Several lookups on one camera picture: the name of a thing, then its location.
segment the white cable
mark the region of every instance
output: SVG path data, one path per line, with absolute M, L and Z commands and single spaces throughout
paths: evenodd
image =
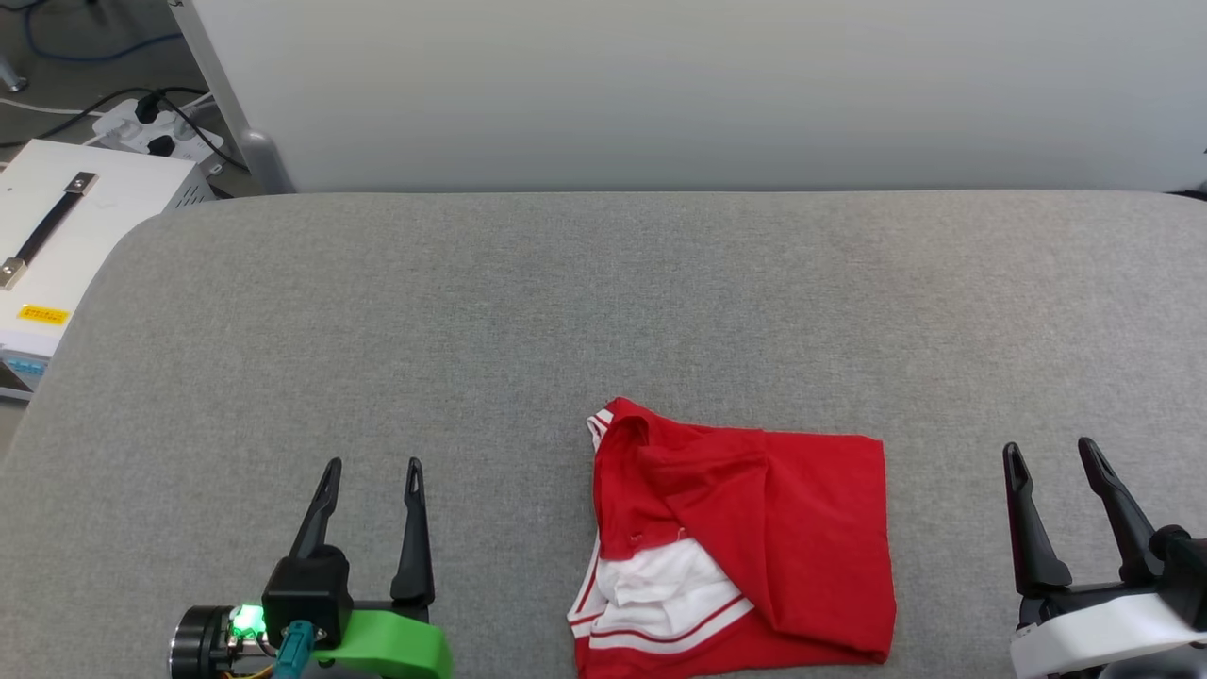
M 206 111 L 209 109 L 217 109 L 217 107 L 218 107 L 218 103 L 211 99 L 209 101 L 203 101 L 203 103 L 197 104 L 194 106 L 186 106 L 186 107 L 181 109 L 181 111 L 183 112 L 183 115 L 182 116 L 176 116 L 176 124 L 173 125 L 173 130 L 171 130 L 173 135 L 176 139 L 192 139 L 197 134 L 197 130 L 194 130 L 193 125 L 188 124 L 185 121 L 185 116 L 187 116 L 188 119 L 196 121 L 197 116 L 199 116 L 202 112 L 204 112 L 204 111 Z
M 212 92 L 206 92 L 205 94 L 202 94 L 197 99 L 193 99 L 192 101 L 189 101 L 189 103 L 185 104 L 183 106 L 181 106 L 181 110 L 187 110 L 189 106 L 196 106 L 196 105 L 200 104 L 202 101 L 209 99 L 210 96 L 214 96 L 214 93 Z
M 83 112 L 72 109 L 43 109 L 42 106 L 30 106 L 29 104 L 13 101 L 12 99 L 0 99 L 0 104 L 8 104 L 10 106 L 17 106 L 18 109 L 25 109 L 27 111 L 36 111 L 39 113 L 54 113 L 57 116 L 78 116 L 80 113 Z M 99 118 L 105 113 L 98 111 L 88 111 L 88 115 L 97 116 Z

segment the white box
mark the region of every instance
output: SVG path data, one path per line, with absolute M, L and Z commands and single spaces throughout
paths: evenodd
M 0 289 L 0 397 L 33 397 L 80 299 L 123 235 L 157 213 L 214 199 L 196 163 L 34 140 L 0 172 L 0 259 L 17 253 L 81 171 L 97 174 L 92 188 L 12 288 Z M 29 317 L 37 315 L 43 320 Z

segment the gray cushion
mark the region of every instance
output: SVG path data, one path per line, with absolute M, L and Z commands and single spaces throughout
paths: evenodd
M 189 604 L 258 597 L 332 456 L 328 539 L 354 596 L 384 597 L 419 456 L 457 675 L 571 677 L 583 421 L 626 396 L 885 441 L 893 655 L 782 675 L 1007 677 L 1003 444 L 1080 580 L 1118 556 L 1079 435 L 1154 523 L 1207 532 L 1205 335 L 1207 205 L 1168 195 L 290 195 L 153 218 L 0 473 L 0 667 L 161 675 Z

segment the power plug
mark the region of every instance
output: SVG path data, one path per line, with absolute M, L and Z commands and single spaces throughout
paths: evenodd
M 150 123 L 139 121 L 138 99 L 127 99 L 92 123 L 99 142 L 118 151 L 167 156 L 197 163 L 206 174 L 222 171 L 222 159 L 175 111 L 159 111 Z M 223 139 L 208 129 L 206 139 L 222 148 Z

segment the white stripe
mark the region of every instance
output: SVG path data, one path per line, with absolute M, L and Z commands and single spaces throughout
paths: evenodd
M 571 627 L 575 626 L 575 620 L 581 617 L 589 617 L 604 610 L 607 605 L 607 599 L 599 595 L 599 587 L 591 587 L 587 591 L 587 587 L 593 584 L 591 575 L 595 574 L 595 569 L 599 568 L 600 558 L 600 534 L 595 533 L 595 548 L 591 550 L 591 560 L 587 562 L 587 575 L 583 576 L 583 586 L 578 589 L 578 596 L 575 597 L 573 605 L 570 607 L 570 613 L 566 614 L 566 620 L 570 621 Z M 593 602 L 591 599 L 599 599 L 602 604 Z
M 587 429 L 591 431 L 591 446 L 595 449 L 596 453 L 600 452 L 600 443 L 604 440 L 604 434 L 600 433 L 599 426 L 595 425 L 594 420 L 588 420 Z
M 715 634 L 740 620 L 747 613 L 754 610 L 754 604 L 747 598 L 727 608 L 721 615 L 700 626 L 687 637 L 675 642 L 652 642 L 645 637 L 631 633 L 614 633 L 607 637 L 591 637 L 593 649 L 634 649 L 657 655 L 681 654 L 709 640 Z
M 576 639 L 582 639 L 583 637 L 589 637 L 590 633 L 591 633 L 591 622 L 595 622 L 595 621 L 594 620 L 588 620 L 585 622 L 579 622 L 578 625 L 571 625 L 570 626 L 570 632 L 575 636 Z

